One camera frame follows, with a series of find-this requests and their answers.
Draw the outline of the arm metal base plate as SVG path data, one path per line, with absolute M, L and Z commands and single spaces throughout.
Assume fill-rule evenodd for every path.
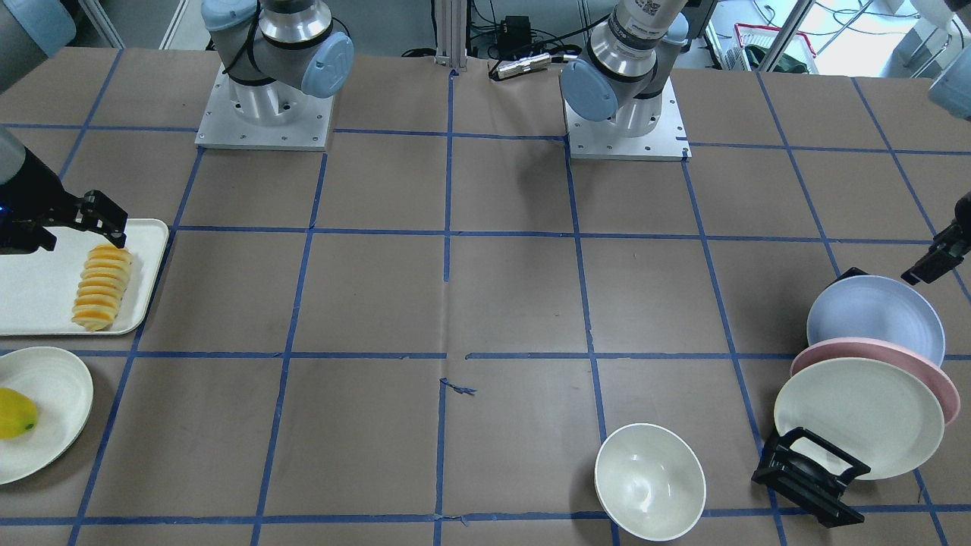
M 613 118 L 589 121 L 563 105 L 573 159 L 682 162 L 693 156 L 672 80 L 662 94 L 634 99 Z
M 334 102 L 334 96 L 306 96 L 281 82 L 243 86 L 219 66 L 195 144 L 205 149 L 324 152 Z

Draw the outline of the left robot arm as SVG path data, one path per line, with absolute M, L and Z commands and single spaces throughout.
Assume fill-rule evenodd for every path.
M 687 1 L 618 1 L 592 28 L 578 59 L 561 72 L 561 94 L 575 158 L 689 158 L 671 70 L 689 45 Z M 936 77 L 929 99 L 969 120 L 969 48 Z M 909 284 L 930 284 L 960 265 L 970 245 L 969 193 L 954 220 L 934 235 L 926 255 L 907 269 Z

